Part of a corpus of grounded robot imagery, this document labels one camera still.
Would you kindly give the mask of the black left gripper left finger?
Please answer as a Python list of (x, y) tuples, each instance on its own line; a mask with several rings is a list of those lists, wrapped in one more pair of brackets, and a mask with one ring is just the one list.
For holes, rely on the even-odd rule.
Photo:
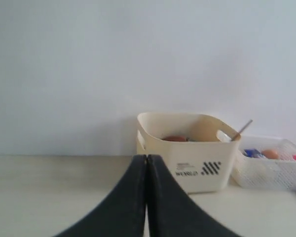
[(90, 213), (58, 237), (142, 237), (147, 157), (135, 155), (113, 190)]

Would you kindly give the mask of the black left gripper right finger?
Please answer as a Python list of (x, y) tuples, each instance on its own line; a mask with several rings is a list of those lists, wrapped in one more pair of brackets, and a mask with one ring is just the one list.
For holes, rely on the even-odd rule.
[(147, 156), (147, 208), (151, 237), (237, 237), (179, 186), (161, 156)]

